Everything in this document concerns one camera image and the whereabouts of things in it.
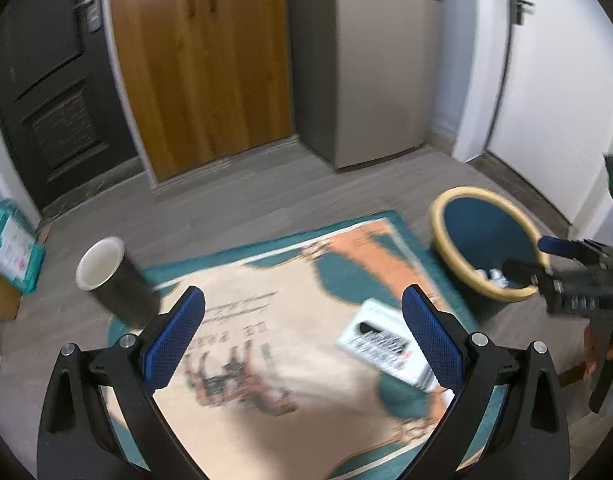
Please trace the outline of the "person's right hand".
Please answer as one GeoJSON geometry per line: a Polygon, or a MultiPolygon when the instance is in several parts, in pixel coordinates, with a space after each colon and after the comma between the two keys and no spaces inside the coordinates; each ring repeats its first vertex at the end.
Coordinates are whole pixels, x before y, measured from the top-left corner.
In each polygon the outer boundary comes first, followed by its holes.
{"type": "MultiPolygon", "coordinates": [[[[583,374],[583,379],[590,379],[597,367],[597,359],[596,359],[596,344],[595,344],[595,336],[593,330],[591,329],[591,325],[588,325],[583,333],[583,348],[584,348],[584,363],[585,363],[585,371],[583,374]]],[[[613,361],[613,343],[610,345],[606,352],[606,359],[613,361]]]]}

